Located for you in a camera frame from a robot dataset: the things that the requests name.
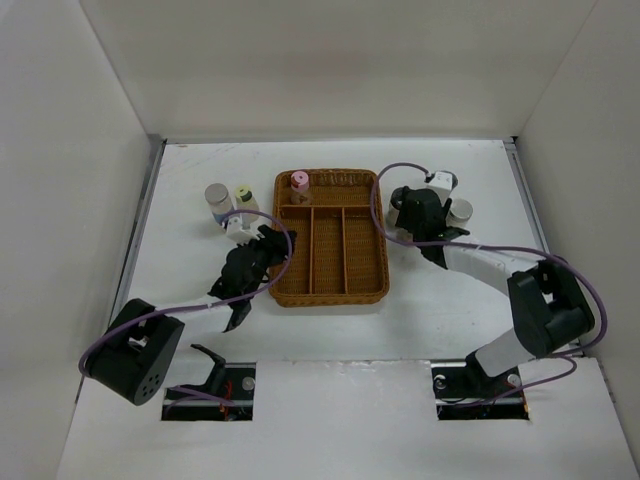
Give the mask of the grey cap bottle blue label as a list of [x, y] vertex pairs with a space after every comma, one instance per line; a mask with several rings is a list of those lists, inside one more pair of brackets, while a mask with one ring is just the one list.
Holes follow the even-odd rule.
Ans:
[[447, 225], [464, 229], [473, 216], [472, 204], [462, 198], [453, 199], [447, 214]]

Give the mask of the yellow cap spice bottle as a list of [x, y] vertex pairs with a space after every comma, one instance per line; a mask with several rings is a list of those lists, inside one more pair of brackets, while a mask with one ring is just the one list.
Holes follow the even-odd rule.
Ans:
[[248, 185], [241, 185], [235, 189], [234, 192], [236, 199], [236, 207], [239, 210], [247, 210], [247, 213], [241, 214], [243, 226], [249, 228], [254, 222], [259, 219], [258, 212], [260, 207], [253, 191]]

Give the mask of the pink cap spice bottle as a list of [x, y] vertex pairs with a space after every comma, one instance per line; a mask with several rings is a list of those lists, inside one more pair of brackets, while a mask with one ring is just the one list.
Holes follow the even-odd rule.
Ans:
[[302, 170], [290, 176], [291, 202], [294, 205], [309, 205], [312, 202], [309, 175]]

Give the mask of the silver cap bottle blue label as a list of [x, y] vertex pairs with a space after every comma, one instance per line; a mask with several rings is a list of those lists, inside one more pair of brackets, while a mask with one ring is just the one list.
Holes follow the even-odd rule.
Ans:
[[234, 211], [227, 187], [222, 183], [210, 184], [205, 189], [204, 197], [216, 223], [225, 228], [229, 215]]

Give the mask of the dark cap tan spice bottle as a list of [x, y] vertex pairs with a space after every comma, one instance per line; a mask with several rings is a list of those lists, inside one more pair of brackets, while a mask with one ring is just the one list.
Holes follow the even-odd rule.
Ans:
[[389, 207], [386, 216], [386, 224], [391, 229], [397, 229], [397, 221], [399, 218], [400, 210], [402, 208], [402, 204], [404, 201], [404, 197], [406, 196], [406, 192], [408, 191], [407, 186], [398, 187], [393, 190], [390, 200]]

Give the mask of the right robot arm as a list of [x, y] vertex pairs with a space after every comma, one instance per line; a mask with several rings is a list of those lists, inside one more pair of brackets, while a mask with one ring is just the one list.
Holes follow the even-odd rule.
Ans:
[[[309, 204], [290, 187], [278, 187], [273, 211], [296, 236], [288, 272], [271, 294], [283, 307], [373, 304], [389, 290], [388, 259], [375, 225], [376, 210], [364, 203], [363, 187], [323, 187]], [[419, 243], [422, 256], [439, 267], [465, 273], [505, 294], [513, 326], [471, 352], [449, 381], [479, 396], [505, 374], [589, 332], [594, 315], [568, 267], [551, 259], [528, 262], [460, 241], [465, 229], [449, 225], [451, 202], [432, 188], [401, 187], [392, 198], [397, 226]]]

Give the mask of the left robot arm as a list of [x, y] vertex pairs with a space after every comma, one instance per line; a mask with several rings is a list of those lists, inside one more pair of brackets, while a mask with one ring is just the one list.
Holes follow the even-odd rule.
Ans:
[[259, 226], [256, 238], [229, 251], [220, 277], [198, 305], [159, 309], [139, 298], [128, 301], [81, 356], [79, 371], [131, 404], [145, 404], [160, 389], [183, 334], [185, 323], [176, 315], [228, 307], [223, 331], [236, 329], [250, 313], [251, 300], [281, 278], [268, 270], [289, 265], [296, 239], [294, 230]]

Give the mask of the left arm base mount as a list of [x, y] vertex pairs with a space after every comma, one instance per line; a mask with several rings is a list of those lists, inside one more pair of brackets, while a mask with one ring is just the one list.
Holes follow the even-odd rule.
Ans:
[[161, 420], [169, 422], [248, 422], [253, 420], [257, 365], [228, 362], [199, 344], [191, 347], [212, 361], [206, 380], [166, 391]]

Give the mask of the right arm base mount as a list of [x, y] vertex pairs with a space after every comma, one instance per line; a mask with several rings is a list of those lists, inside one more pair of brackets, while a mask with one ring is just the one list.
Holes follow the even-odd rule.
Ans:
[[528, 405], [517, 367], [488, 380], [472, 381], [464, 361], [431, 364], [436, 414], [441, 421], [525, 420]]

